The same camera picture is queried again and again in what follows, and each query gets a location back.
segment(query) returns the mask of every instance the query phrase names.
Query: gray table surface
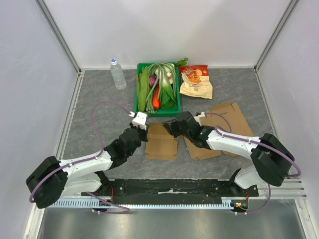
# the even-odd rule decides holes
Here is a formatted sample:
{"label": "gray table surface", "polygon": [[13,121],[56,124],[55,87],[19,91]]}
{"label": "gray table surface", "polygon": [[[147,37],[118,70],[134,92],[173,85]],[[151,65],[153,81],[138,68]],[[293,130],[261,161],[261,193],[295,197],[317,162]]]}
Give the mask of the gray table surface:
{"label": "gray table surface", "polygon": [[[259,85],[253,69],[209,69],[213,85],[213,99],[193,98],[181,95],[182,110],[191,113],[208,110],[223,102],[237,102],[248,125],[256,136],[272,132]],[[91,154],[100,150],[99,141],[91,127],[91,108],[101,100],[120,102],[134,110],[135,70],[125,70],[127,88],[118,91],[111,72],[86,71],[76,105],[64,159]],[[161,122],[169,118],[150,118],[149,122]],[[110,144],[128,127],[132,118],[114,104],[96,108],[94,122],[105,145]],[[236,169],[251,165],[249,159],[222,154],[211,159],[194,161],[190,158],[183,139],[178,141],[177,159],[174,161],[150,160],[144,157],[145,145],[118,168],[106,171],[109,178],[222,178],[228,179]]]}

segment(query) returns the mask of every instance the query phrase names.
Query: bottle cap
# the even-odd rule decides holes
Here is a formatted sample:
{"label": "bottle cap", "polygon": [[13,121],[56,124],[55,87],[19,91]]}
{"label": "bottle cap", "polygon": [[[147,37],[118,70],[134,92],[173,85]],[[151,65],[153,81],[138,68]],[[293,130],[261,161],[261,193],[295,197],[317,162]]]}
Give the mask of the bottle cap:
{"label": "bottle cap", "polygon": [[111,60],[111,64],[112,64],[112,66],[116,66],[117,65],[117,60],[114,58],[114,59],[112,59]]}

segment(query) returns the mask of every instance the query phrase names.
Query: chip bag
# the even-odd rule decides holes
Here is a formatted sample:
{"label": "chip bag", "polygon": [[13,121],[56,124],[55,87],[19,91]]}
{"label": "chip bag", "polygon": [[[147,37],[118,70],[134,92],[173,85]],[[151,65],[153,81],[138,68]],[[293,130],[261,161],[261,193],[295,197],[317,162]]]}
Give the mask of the chip bag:
{"label": "chip bag", "polygon": [[192,97],[213,98],[213,86],[209,81],[207,66],[179,66],[183,79],[180,93]]}

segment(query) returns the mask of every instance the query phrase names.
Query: white wall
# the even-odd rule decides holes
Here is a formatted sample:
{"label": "white wall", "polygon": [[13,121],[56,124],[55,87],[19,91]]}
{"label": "white wall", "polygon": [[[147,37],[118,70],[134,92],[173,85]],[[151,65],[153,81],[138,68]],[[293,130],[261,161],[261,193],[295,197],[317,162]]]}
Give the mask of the white wall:
{"label": "white wall", "polygon": [[25,180],[53,155],[76,73],[34,0],[0,2],[0,232],[23,236]]}
{"label": "white wall", "polygon": [[46,0],[82,68],[253,66],[289,0]]}
{"label": "white wall", "polygon": [[260,70],[280,139],[302,170],[319,223],[319,1],[297,5]]}

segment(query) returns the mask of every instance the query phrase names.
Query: black mounting plate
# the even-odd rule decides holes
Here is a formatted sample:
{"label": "black mounting plate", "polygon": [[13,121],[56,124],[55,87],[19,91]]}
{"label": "black mounting plate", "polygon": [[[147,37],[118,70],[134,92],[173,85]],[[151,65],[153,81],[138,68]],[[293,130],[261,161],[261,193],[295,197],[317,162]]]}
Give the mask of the black mounting plate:
{"label": "black mounting plate", "polygon": [[[94,194],[109,196],[108,188],[101,187]],[[221,204],[222,197],[246,197],[246,190],[235,195],[229,189],[229,181],[218,179],[110,179],[109,187],[113,187],[115,204]],[[247,191],[250,197],[259,196],[257,185]]]}

